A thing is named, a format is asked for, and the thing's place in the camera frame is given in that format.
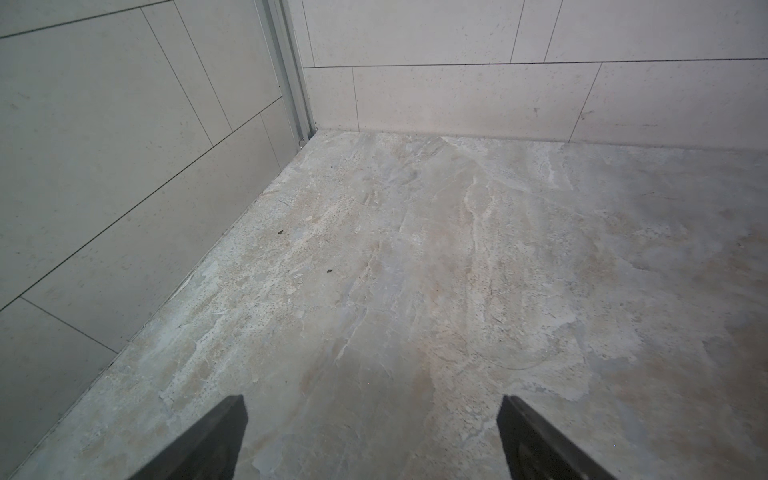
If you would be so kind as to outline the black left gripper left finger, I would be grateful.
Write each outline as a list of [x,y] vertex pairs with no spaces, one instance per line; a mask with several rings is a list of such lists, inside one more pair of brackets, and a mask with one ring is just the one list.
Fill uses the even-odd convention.
[[232,479],[247,423],[244,396],[227,396],[130,479]]

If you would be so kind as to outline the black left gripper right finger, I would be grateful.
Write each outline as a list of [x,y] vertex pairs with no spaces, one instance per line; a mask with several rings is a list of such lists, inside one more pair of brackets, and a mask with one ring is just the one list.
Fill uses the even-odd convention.
[[616,479],[520,397],[503,397],[496,422],[512,479]]

